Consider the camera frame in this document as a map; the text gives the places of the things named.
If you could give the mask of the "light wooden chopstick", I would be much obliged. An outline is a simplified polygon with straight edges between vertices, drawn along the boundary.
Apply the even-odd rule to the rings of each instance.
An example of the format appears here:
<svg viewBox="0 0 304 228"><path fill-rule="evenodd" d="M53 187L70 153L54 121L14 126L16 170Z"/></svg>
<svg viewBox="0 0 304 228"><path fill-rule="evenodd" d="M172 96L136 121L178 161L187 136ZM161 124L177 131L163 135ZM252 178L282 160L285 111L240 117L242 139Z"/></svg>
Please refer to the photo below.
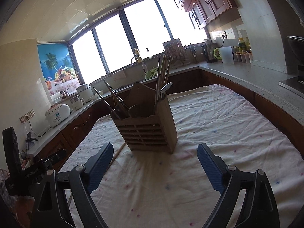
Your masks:
<svg viewBox="0 0 304 228"><path fill-rule="evenodd" d="M126 142L124 142L124 143L122 144L122 146L119 148L119 150L115 153L115 155L113 156L113 158L112 158L112 160L111 160L111 162L110 162L110 164L109 164L109 166L108 166L108 168L107 168L106 171L108 171L108 169L111 167L111 165L112 165L112 164L114 163L114 161L117 159L117 157L119 156L119 154L121 153L121 151L124 149L125 146L126 146ZM67 202L67 203L68 203L68 206L71 205L72 199L73 199L72 194L70 194L70 197L69 197L68 202Z"/></svg>
<svg viewBox="0 0 304 228"><path fill-rule="evenodd" d="M165 71L166 71L166 64L167 64L167 55L165 54L163 57L161 73L160 73L160 78L159 78L159 91L163 86L164 76L165 76Z"/></svg>

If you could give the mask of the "steel spoon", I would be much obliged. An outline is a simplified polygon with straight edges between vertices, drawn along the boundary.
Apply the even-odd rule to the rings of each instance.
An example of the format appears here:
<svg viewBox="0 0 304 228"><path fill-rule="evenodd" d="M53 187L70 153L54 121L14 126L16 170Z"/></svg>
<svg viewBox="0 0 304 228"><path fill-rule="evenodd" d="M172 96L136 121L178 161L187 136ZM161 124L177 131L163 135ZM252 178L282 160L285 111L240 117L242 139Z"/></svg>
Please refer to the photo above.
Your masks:
<svg viewBox="0 0 304 228"><path fill-rule="evenodd" d="M164 98L166 91L172 86L172 84L173 84L172 82L169 82L162 87L162 89L160 91L160 99Z"/></svg>

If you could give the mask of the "floral white tablecloth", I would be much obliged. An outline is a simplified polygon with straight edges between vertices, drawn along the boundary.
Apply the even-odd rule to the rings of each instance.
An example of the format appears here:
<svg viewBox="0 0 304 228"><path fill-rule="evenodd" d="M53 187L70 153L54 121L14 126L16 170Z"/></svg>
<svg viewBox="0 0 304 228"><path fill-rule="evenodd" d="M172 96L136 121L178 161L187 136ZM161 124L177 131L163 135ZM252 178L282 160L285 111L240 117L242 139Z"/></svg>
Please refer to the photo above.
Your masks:
<svg viewBox="0 0 304 228"><path fill-rule="evenodd" d="M168 96L177 143L173 153L129 147L110 116L100 118L62 167L84 165L105 143L109 169L91 198L108 227L203 227L229 179L251 173L269 181L280 227L303 207L303 157L249 101L222 85Z"/></svg>

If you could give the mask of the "white rice cooker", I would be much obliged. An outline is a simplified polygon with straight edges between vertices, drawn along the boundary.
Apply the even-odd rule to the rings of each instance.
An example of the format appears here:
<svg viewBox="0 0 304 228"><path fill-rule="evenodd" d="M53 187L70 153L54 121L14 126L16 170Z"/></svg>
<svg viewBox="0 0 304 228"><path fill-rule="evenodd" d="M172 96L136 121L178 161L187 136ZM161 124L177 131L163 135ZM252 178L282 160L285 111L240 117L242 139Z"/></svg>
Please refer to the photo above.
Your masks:
<svg viewBox="0 0 304 228"><path fill-rule="evenodd" d="M57 104L45 113L46 120L52 128L59 125L71 114L70 107L67 104Z"/></svg>

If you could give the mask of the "white blender appliance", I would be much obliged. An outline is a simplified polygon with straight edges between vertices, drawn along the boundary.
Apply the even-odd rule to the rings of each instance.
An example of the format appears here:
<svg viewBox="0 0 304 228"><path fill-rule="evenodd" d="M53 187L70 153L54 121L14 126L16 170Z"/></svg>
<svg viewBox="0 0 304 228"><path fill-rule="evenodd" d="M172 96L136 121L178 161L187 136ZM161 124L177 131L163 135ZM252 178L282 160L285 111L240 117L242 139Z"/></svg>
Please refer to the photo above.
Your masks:
<svg viewBox="0 0 304 228"><path fill-rule="evenodd" d="M74 94L72 98L70 99L70 102L72 104L73 110L79 110L85 105L85 101L83 98L80 97L78 94Z"/></svg>

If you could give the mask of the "wooden utensil holder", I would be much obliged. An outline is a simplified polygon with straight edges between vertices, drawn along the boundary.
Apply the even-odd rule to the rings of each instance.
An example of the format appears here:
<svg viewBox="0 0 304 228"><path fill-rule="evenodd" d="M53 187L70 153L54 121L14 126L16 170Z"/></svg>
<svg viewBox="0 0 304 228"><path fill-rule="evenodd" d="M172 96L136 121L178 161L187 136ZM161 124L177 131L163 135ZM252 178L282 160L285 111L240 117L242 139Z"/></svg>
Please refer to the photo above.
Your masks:
<svg viewBox="0 0 304 228"><path fill-rule="evenodd" d="M174 152L177 143L169 100L165 95L155 101L156 90L136 82L124 103L127 114L119 109L110 115L130 150Z"/></svg>

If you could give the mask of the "grey countertop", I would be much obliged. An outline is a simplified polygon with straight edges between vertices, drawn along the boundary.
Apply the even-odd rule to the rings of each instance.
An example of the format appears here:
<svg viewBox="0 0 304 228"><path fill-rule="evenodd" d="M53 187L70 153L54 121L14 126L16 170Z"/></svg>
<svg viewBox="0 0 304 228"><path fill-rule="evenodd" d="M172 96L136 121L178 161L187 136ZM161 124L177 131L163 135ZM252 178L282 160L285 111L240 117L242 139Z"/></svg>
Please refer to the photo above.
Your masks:
<svg viewBox="0 0 304 228"><path fill-rule="evenodd" d="M246 98L262 115L284 133L296 149L303 153L303 98L279 85L292 75L246 63L199 63L171 70L173 83L170 93L179 93L210 84L224 85ZM88 130L93 120L109 114L101 99L91 101L72 113L60 125L51 129L30 148L28 155L35 157L57 134L65 135L65 142L75 147L72 135Z"/></svg>

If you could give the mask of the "sink faucet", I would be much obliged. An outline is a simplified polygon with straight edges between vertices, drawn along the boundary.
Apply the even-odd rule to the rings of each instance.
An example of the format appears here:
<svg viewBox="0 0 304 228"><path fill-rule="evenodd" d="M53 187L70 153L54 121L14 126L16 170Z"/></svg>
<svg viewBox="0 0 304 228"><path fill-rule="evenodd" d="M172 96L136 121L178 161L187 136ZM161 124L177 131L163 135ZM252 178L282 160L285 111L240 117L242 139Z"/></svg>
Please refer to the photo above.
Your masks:
<svg viewBox="0 0 304 228"><path fill-rule="evenodd" d="M136 64L141 65L141 67L144 71L144 74L146 74L148 72L147 66L146 66L146 64L144 63L143 59L140 56L137 56L137 55L133 56L131 58L130 63L131 63L131 66L134 66Z"/></svg>

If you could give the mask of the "gas stove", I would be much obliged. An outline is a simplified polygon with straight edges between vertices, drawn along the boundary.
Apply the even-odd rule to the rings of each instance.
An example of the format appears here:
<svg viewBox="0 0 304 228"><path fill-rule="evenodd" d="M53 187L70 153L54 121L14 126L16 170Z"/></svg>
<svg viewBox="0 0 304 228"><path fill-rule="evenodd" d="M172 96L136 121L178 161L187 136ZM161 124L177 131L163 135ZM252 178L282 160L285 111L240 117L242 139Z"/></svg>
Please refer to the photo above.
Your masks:
<svg viewBox="0 0 304 228"><path fill-rule="evenodd" d="M290 79L279 81L279 85L297 94L298 96L304 98L303 81L304 81L303 65L298 65L297 77L292 77Z"/></svg>

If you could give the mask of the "green vegetable bowl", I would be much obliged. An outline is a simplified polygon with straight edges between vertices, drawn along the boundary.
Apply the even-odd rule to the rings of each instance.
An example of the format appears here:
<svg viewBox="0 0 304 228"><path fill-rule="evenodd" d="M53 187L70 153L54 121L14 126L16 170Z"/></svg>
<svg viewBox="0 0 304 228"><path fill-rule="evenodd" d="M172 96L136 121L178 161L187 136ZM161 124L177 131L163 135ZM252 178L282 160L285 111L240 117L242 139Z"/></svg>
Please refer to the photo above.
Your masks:
<svg viewBox="0 0 304 228"><path fill-rule="evenodd" d="M151 70L149 70L146 74L145 74L145 79L151 79L156 77L158 74L158 69L156 67L153 67Z"/></svg>

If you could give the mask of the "condiment bottles rack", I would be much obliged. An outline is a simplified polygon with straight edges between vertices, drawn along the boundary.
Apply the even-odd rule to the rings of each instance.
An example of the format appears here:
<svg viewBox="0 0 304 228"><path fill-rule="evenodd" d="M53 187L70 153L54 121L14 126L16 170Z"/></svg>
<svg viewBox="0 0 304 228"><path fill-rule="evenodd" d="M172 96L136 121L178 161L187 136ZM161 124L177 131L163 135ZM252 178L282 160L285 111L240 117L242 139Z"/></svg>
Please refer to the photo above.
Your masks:
<svg viewBox="0 0 304 228"><path fill-rule="evenodd" d="M241 63L251 63L253 55L251 52L251 45L249 38L239 38L238 46L232 47L234 60Z"/></svg>

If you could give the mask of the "dish drying rack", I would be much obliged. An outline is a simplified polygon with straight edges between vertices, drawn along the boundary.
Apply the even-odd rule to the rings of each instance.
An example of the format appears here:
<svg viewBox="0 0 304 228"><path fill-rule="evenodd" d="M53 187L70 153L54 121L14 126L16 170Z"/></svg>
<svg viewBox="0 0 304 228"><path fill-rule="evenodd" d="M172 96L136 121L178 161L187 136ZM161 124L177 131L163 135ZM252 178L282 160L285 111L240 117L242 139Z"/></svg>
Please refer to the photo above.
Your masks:
<svg viewBox="0 0 304 228"><path fill-rule="evenodd" d="M163 47L167 58L173 65L188 65L198 63L197 50L194 44L183 46L180 39L163 42Z"/></svg>

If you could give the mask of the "white plastic jug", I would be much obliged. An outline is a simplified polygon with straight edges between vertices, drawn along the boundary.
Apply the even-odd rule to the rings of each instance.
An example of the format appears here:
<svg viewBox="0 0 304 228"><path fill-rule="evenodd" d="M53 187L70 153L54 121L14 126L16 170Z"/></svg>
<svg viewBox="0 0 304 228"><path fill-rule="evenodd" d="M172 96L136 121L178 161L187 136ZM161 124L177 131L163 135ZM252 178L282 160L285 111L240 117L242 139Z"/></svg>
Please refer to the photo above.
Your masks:
<svg viewBox="0 0 304 228"><path fill-rule="evenodd" d="M233 53L232 53L231 46L220 47L219 55L221 56L223 64L232 64L233 63Z"/></svg>

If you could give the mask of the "black electric kettle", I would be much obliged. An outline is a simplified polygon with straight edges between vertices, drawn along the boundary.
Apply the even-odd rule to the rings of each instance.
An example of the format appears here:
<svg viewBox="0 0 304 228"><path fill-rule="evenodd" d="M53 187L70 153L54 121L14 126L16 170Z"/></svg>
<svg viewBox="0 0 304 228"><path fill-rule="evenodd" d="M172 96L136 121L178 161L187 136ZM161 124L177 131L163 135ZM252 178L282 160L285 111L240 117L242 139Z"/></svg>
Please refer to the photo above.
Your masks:
<svg viewBox="0 0 304 228"><path fill-rule="evenodd" d="M201 46L202 54L207 63L216 62L217 58L214 56L214 47L211 39L205 39L204 44Z"/></svg>

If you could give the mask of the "black wok on stove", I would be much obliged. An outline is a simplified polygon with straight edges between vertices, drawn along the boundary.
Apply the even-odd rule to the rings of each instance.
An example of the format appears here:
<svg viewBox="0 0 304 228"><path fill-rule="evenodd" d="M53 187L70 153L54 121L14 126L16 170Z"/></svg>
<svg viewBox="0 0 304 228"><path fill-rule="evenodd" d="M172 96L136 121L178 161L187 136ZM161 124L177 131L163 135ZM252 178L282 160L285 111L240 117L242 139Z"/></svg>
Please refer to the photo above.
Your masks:
<svg viewBox="0 0 304 228"><path fill-rule="evenodd" d="M303 62L304 60L304 38L301 36L287 36L287 41L295 57Z"/></svg>

